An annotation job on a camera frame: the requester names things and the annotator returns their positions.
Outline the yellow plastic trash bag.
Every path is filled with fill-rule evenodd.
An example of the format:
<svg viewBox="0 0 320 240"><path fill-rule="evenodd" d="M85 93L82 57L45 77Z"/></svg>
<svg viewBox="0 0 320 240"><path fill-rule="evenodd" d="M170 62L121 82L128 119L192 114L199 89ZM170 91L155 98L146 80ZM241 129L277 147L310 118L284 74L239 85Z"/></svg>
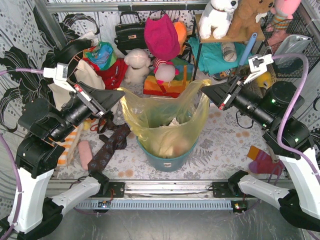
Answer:
<svg viewBox="0 0 320 240"><path fill-rule="evenodd" d="M176 158L188 152L199 138L209 115L210 100L200 93L209 79L195 80L177 98L142 98L123 88L120 99L125 122L152 155ZM176 118L180 125L166 126Z"/></svg>

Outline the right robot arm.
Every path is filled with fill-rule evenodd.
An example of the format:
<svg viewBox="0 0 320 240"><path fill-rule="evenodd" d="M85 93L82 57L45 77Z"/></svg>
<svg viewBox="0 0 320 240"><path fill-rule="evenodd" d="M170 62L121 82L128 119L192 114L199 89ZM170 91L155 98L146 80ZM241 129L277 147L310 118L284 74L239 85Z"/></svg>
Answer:
<svg viewBox="0 0 320 240"><path fill-rule="evenodd" d="M319 232L320 184L316 151L311 133L293 114L305 102L299 96L288 117L285 116L297 88L291 82L277 81L264 97L250 91L242 82L226 82L201 88L217 107L235 107L262 126L263 138L288 171L293 189L280 188L256 179L243 170L228 179L230 191L238 196L254 196L274 206L282 217L297 228Z"/></svg>

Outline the blue floor squeegee mop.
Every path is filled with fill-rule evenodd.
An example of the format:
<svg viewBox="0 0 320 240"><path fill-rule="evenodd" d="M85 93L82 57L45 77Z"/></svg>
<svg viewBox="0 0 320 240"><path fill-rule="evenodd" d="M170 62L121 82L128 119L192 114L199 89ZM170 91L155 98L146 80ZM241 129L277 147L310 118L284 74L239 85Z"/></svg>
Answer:
<svg viewBox="0 0 320 240"><path fill-rule="evenodd" d="M251 52L253 46L255 45L255 43L257 41L257 37L258 37L258 33L257 32L254 32L251 35L251 37L250 37L250 39L249 39L249 41L248 41L248 43L247 43L247 45L245 47L245 50L244 50L244 52L243 52L243 54L242 54L242 56L240 58L239 65L237 67L235 75L238 75L240 73L242 67L245 65L245 62L248 59L249 53Z"/></svg>

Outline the teal plastic trash bin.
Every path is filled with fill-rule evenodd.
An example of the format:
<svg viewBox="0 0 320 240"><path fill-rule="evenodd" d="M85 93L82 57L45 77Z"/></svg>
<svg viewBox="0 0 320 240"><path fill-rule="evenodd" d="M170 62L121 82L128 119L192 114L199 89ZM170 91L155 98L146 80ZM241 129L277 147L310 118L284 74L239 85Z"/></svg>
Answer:
<svg viewBox="0 0 320 240"><path fill-rule="evenodd" d="M138 137L136 137L136 142L138 146L142 149L144 154L146 155L148 163L154 167L157 171L161 172L175 172L183 167L183 165L187 162L189 157L191 156L191 153L193 152L194 148L196 147L198 140L195 141L193 146L190 148L189 151L186 153L182 154L181 156L178 157L173 157L173 158L162 158L155 156L151 153L149 153L144 146L140 143Z"/></svg>

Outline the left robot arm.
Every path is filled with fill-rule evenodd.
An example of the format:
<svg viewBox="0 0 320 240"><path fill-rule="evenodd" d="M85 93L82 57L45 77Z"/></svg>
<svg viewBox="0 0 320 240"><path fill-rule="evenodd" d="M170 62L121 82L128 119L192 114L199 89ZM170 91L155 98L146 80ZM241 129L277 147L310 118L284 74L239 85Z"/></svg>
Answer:
<svg viewBox="0 0 320 240"><path fill-rule="evenodd" d="M52 233L77 204L105 194L109 178L97 171L66 192L47 197L49 181L64 152L61 143L89 116L102 117L125 95L122 90L99 90L80 82L70 88L70 100L56 109L37 98L27 103L18 124L28 133L13 159L16 192L9 216L0 221L1 238L16 233L19 240L38 240Z"/></svg>

